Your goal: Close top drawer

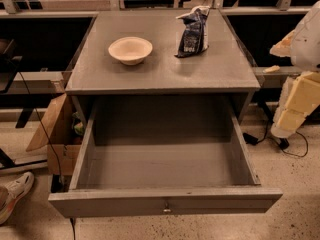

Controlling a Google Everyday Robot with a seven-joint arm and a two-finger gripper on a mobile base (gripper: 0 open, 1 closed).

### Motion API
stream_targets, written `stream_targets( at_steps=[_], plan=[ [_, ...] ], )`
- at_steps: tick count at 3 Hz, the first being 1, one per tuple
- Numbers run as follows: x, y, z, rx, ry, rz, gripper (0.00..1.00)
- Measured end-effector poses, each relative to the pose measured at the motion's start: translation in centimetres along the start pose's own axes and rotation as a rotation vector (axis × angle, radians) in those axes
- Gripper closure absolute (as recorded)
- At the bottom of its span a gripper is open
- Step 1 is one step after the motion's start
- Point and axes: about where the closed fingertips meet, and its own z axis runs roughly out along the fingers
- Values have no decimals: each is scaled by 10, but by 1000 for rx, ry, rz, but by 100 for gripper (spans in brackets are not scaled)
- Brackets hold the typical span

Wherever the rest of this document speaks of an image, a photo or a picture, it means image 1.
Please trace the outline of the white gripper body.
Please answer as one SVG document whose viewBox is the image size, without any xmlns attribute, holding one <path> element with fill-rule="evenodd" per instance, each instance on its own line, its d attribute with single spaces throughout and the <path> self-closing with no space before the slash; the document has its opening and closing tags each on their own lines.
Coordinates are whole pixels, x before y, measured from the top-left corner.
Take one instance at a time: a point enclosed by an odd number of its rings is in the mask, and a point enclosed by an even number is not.
<svg viewBox="0 0 320 240">
<path fill-rule="evenodd" d="M 282 87 L 271 133 L 278 138 L 294 134 L 320 105 L 320 75 L 288 77 Z"/>
</svg>

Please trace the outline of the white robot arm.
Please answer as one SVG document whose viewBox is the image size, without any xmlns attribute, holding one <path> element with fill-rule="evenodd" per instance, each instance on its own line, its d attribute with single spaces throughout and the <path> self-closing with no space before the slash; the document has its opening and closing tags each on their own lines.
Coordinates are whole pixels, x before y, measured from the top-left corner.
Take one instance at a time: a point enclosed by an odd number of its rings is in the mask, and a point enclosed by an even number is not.
<svg viewBox="0 0 320 240">
<path fill-rule="evenodd" d="M 297 78 L 286 79 L 271 127 L 273 136 L 288 138 L 320 105 L 320 1 L 270 53 L 289 57 L 302 70 Z"/>
</svg>

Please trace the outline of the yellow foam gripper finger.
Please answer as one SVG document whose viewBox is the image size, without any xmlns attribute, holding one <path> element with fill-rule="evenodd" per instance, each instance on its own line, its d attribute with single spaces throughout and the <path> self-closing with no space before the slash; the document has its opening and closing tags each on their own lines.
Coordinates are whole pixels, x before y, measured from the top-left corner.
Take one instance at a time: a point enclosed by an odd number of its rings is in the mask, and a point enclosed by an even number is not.
<svg viewBox="0 0 320 240">
<path fill-rule="evenodd" d="M 285 108 L 310 115 L 320 105 L 320 73 L 305 72 L 297 77 Z"/>
<path fill-rule="evenodd" d="M 295 132 L 305 121 L 302 113 L 294 110 L 284 110 L 280 113 L 276 126 L 282 130 Z"/>
</svg>

